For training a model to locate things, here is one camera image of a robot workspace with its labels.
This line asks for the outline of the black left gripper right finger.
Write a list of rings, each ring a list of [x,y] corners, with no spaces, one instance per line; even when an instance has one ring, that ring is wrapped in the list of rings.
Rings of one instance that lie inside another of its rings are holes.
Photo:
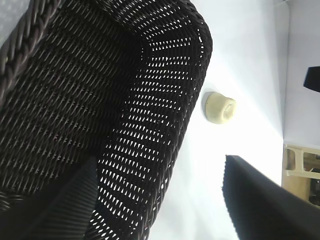
[[[318,240],[320,210],[227,155],[222,192],[240,240]]]

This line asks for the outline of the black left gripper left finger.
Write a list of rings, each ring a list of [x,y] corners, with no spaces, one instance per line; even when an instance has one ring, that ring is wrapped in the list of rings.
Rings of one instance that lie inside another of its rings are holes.
[[[98,195],[94,157],[0,214],[2,240],[82,240]]]

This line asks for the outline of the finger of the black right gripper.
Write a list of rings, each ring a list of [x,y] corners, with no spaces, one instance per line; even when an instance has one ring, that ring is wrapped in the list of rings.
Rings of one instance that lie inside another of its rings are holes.
[[[311,66],[307,69],[303,86],[309,90],[320,92],[320,66]]]

